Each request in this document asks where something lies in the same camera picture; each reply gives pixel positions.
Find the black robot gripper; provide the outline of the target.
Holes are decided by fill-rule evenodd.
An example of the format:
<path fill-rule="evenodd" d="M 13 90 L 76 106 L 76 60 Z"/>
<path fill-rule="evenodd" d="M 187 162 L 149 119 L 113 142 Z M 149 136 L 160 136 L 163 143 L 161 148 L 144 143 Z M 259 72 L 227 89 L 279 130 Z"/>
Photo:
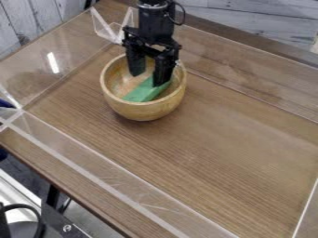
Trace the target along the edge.
<path fill-rule="evenodd" d="M 145 57 L 154 60 L 152 85 L 163 85 L 171 78 L 181 46 L 173 40 L 173 30 L 183 24 L 175 19 L 175 0 L 137 0 L 137 26 L 122 27 L 122 46 L 126 50 L 132 76 L 145 71 Z"/>

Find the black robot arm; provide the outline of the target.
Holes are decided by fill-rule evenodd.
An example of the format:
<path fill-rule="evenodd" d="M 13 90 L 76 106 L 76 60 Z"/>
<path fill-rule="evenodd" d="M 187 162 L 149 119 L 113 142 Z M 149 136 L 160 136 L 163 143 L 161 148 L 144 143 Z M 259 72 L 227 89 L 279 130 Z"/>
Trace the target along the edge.
<path fill-rule="evenodd" d="M 137 0 L 137 27 L 122 27 L 129 73 L 137 76 L 145 71 L 145 57 L 153 59 L 152 86 L 169 81 L 181 45 L 173 40 L 173 28 L 185 20 L 176 20 L 176 7 L 185 10 L 175 0 Z"/>

